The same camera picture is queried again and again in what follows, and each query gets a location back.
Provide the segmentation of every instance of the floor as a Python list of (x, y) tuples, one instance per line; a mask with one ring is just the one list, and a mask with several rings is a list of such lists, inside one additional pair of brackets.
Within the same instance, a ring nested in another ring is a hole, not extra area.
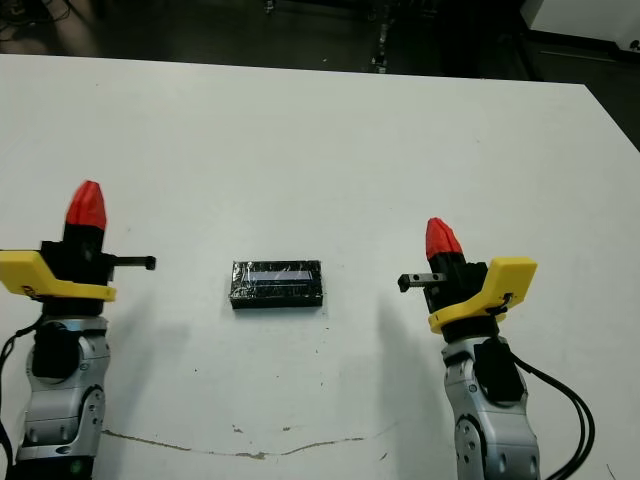
[[(366, 12), (285, 0), (271, 15), (262, 0), (111, 0), (104, 15), (97, 1), (71, 0), (67, 12), (52, 0), (48, 9), (61, 19), (51, 24), (3, 29), (0, 21), (0, 53), (367, 72), (379, 30)], [(400, 16), (389, 32), (388, 72), (443, 75), (435, 31), (429, 15)], [(545, 81), (585, 83), (640, 149), (640, 63), (530, 39), (525, 48)], [(479, 77), (531, 79), (509, 35), (477, 53)]]

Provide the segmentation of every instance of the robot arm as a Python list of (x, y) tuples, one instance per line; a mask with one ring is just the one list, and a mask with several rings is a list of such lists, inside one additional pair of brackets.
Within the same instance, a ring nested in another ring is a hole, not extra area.
[[(467, 263), (453, 231), (438, 218), (429, 220), (426, 247), (433, 273), (404, 274), (398, 285), (401, 292), (423, 288), (431, 330), (447, 342), (442, 351), (444, 383), (455, 418), (458, 479), (539, 480), (538, 442), (527, 419), (528, 393), (517, 368), (526, 364), (498, 336), (498, 322), (524, 300), (537, 265), (528, 258), (496, 258), (488, 269), (484, 263)], [(582, 402), (556, 380), (527, 370), (574, 404)], [(570, 476), (591, 450), (595, 430), (586, 404), (584, 413), (590, 418), (589, 440), (583, 443), (581, 435), (576, 455), (550, 477), (554, 480)]]
[(62, 241), (42, 242), (39, 251), (0, 251), (0, 281), (10, 292), (42, 303), (27, 358), (31, 399), (15, 465), (0, 427), (10, 480), (91, 478), (110, 358), (107, 321), (100, 315), (104, 302), (114, 301), (116, 294), (108, 283), (116, 266), (155, 269), (154, 257), (103, 253), (105, 227), (100, 186), (87, 181), (71, 202)]

